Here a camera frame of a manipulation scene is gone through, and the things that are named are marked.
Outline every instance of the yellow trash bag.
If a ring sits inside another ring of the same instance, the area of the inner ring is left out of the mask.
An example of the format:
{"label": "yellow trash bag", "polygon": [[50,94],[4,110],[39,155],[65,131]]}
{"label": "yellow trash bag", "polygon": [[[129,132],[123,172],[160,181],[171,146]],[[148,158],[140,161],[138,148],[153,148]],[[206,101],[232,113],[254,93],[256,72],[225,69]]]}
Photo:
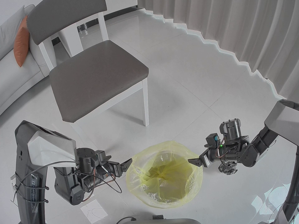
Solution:
{"label": "yellow trash bag", "polygon": [[136,154],[126,172],[129,191],[151,207],[184,205],[199,192],[202,167],[188,162],[198,155],[176,141],[166,141]]}

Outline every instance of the black baseboard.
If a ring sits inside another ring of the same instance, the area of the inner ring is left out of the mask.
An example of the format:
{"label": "black baseboard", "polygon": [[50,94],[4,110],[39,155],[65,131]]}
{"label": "black baseboard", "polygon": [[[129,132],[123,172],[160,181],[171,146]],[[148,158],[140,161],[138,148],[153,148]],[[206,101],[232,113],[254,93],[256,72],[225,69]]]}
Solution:
{"label": "black baseboard", "polygon": [[[133,12],[133,11],[136,11],[136,10],[139,10],[140,8],[138,8],[137,6],[133,6],[133,7],[127,7],[127,8],[124,8],[122,10],[118,10],[116,12],[113,12],[113,13],[109,13],[107,15],[104,15],[104,20],[109,20],[111,18],[114,18],[114,17],[117,17],[117,16],[120,16],[120,15],[123,15],[123,14],[126,14],[126,13],[130,13],[130,12]],[[84,23],[80,26],[77,27],[78,29],[78,32],[81,32],[83,30],[85,30],[86,28],[90,28],[96,24],[99,24],[99,20],[98,19],[94,19],[94,20],[91,20],[91,21],[88,21],[87,23]],[[58,37],[54,38],[52,40],[52,44],[53,46],[58,44],[60,42],[60,39]]]}

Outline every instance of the white sofa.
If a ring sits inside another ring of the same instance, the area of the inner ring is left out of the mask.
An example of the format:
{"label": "white sofa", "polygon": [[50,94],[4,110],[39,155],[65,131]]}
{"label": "white sofa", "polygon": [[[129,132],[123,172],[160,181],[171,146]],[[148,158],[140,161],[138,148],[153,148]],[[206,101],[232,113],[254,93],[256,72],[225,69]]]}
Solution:
{"label": "white sofa", "polygon": [[[25,7],[25,15],[33,8],[34,5]],[[51,39],[46,40],[44,44],[51,60],[56,61]],[[0,115],[23,93],[48,76],[49,72],[39,46],[31,37],[29,51],[22,67],[18,66],[13,50],[3,57],[0,60]]]}

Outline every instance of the curtain fold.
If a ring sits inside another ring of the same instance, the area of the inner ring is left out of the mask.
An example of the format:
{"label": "curtain fold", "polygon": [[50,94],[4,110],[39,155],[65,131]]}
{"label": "curtain fold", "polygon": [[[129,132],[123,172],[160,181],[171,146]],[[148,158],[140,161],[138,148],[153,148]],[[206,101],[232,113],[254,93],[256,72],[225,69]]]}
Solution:
{"label": "curtain fold", "polygon": [[246,61],[299,102],[299,0],[138,0]]}

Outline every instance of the gray pillow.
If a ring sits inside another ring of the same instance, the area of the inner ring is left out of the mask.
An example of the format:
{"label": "gray pillow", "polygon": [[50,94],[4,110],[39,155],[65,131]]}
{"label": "gray pillow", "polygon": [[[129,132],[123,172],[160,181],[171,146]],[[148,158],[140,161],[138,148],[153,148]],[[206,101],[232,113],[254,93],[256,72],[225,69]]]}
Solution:
{"label": "gray pillow", "polygon": [[25,17],[24,6],[0,26],[0,60],[13,49],[19,26]]}

